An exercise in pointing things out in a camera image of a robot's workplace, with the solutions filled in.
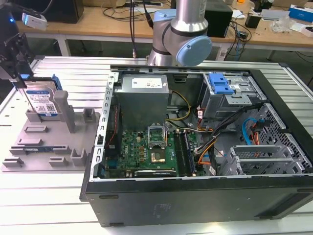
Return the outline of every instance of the white box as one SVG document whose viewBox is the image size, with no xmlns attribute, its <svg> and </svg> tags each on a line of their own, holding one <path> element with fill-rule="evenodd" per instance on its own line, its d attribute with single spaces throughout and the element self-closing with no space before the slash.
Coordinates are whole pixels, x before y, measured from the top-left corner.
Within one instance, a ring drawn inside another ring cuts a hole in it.
<svg viewBox="0 0 313 235">
<path fill-rule="evenodd" d="M 308 29 L 306 28 L 313 28 L 312 26 L 307 26 L 307 27 L 304 27 L 302 30 L 301 30 L 301 33 L 304 34 L 305 36 L 309 37 L 309 38 L 313 38 L 313 32 L 312 31 L 309 31 Z"/>
</svg>

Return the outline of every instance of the wooden desk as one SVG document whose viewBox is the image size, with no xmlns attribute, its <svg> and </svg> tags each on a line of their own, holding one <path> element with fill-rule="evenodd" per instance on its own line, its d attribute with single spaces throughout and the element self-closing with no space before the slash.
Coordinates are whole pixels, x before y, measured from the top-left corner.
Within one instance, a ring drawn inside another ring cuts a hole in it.
<svg viewBox="0 0 313 235">
<path fill-rule="evenodd" d="M 126 8 L 120 8 L 118 12 L 125 10 Z M 129 11 L 114 14 L 114 16 L 127 17 Z M 85 7 L 83 16 L 76 24 L 49 22 L 46 31 L 29 28 L 22 22 L 17 22 L 17 24 L 20 32 L 25 32 L 28 37 L 57 39 L 63 56 L 70 55 L 67 40 L 131 42 L 129 22 L 117 21 L 104 16 L 100 7 Z M 145 20 L 135 22 L 136 42 L 152 43 L 152 37 L 153 31 Z M 232 41 L 233 39 L 228 36 L 212 38 L 213 46 L 224 50 L 230 47 Z"/>
<path fill-rule="evenodd" d="M 248 0 L 245 3 L 239 4 L 234 1 L 234 8 L 242 11 L 244 14 L 248 13 L 254 4 Z M 271 10 L 287 10 L 282 7 L 272 7 Z M 296 20 L 298 23 L 310 25 L 309 22 Z M 236 22 L 245 25 L 246 18 L 236 19 Z M 289 51 L 313 51 L 313 39 L 303 35 L 300 32 L 291 31 L 290 33 L 274 33 L 270 24 L 271 21 L 260 20 L 260 23 L 256 29 L 249 28 L 252 33 L 251 40 L 247 43 L 246 48 L 254 49 L 267 49 L 267 50 L 289 50 Z M 235 40 L 235 32 L 233 29 L 228 30 L 229 38 Z"/>
<path fill-rule="evenodd" d="M 246 1 L 238 4 L 236 1 L 233 7 L 248 13 L 253 3 Z M 127 17 L 129 11 L 115 14 L 115 17 Z M 245 24 L 246 18 L 236 20 L 240 24 Z M 267 49 L 267 50 L 291 50 L 291 51 L 313 51 L 313 40 L 305 35 L 292 31 L 290 33 L 274 33 L 270 29 L 268 21 L 261 20 L 257 29 L 249 29 L 252 38 L 247 43 L 246 48 Z M 76 24 L 49 22 L 46 31 L 39 31 L 29 28 L 17 22 L 21 32 L 25 32 L 28 37 L 53 38 L 57 39 L 63 56 L 69 56 L 67 40 L 94 40 L 94 41 L 115 41 L 131 42 L 128 22 L 121 22 L 103 15 L 100 7 L 85 7 L 84 14 Z M 153 31 L 146 21 L 135 22 L 135 41 L 138 43 L 152 43 Z M 235 40 L 233 29 L 229 29 L 225 38 L 211 38 L 213 46 L 219 47 L 217 60 L 224 60 L 227 50 Z"/>
</svg>

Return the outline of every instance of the blue plastic latch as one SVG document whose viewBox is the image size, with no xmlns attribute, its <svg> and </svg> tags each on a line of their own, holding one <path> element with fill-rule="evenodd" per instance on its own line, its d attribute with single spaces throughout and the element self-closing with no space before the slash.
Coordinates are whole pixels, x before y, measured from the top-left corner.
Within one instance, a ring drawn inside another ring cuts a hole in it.
<svg viewBox="0 0 313 235">
<path fill-rule="evenodd" d="M 222 73 L 210 73 L 209 83 L 215 94 L 234 94 L 234 91 L 228 84 L 228 80 L 225 79 Z"/>
<path fill-rule="evenodd" d="M 60 90 L 60 91 L 63 90 L 61 83 L 60 83 L 60 80 L 57 76 L 53 75 L 51 79 L 54 81 L 54 84 L 55 84 L 57 90 Z"/>
<path fill-rule="evenodd" d="M 23 80 L 28 80 L 30 78 L 30 75 L 29 74 L 21 74 L 21 78 Z"/>
<path fill-rule="evenodd" d="M 162 9 L 155 12 L 153 22 L 170 21 L 176 16 L 176 9 Z"/>
<path fill-rule="evenodd" d="M 205 153 L 203 158 L 202 158 L 202 162 L 210 162 L 210 157 L 208 153 Z"/>
</svg>

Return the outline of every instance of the metal work table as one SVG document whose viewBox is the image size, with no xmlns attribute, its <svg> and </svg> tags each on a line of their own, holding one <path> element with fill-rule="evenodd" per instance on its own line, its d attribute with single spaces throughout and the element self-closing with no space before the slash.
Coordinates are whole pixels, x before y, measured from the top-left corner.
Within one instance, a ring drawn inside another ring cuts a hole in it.
<svg viewBox="0 0 313 235">
<path fill-rule="evenodd" d="M 111 64 L 144 65 L 144 59 L 45 57 L 32 68 L 37 76 L 56 74 L 76 111 L 101 110 Z M 208 68 L 261 70 L 304 127 L 313 136 L 313 93 L 289 69 L 277 63 L 204 62 Z M 0 160 L 8 155 L 26 121 L 27 103 L 12 90 L 0 105 Z M 0 172 L 2 234 L 312 234 L 313 202 L 281 220 L 102 228 L 88 203 L 80 202 L 84 173 Z"/>
</svg>

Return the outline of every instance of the desk leg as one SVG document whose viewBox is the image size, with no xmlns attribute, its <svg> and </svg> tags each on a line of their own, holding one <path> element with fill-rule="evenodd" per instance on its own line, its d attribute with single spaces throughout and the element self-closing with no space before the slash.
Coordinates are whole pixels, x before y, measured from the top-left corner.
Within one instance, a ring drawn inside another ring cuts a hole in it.
<svg viewBox="0 0 313 235">
<path fill-rule="evenodd" d="M 275 52 L 276 52 L 275 50 L 271 50 L 271 51 L 269 52 L 268 56 L 266 57 L 267 60 L 272 60 L 273 55 L 275 54 Z"/>
<path fill-rule="evenodd" d="M 62 56 L 71 56 L 69 46 L 68 46 L 68 41 L 65 38 L 65 36 L 60 35 L 60 37 L 58 37 L 57 40 L 58 40 L 58 44 L 59 44 Z"/>
<path fill-rule="evenodd" d="M 228 45 L 221 44 L 220 49 L 217 52 L 217 56 L 216 56 L 215 60 L 224 61 L 226 54 L 227 54 L 227 51 L 228 51 L 228 47 L 229 47 Z"/>
</svg>

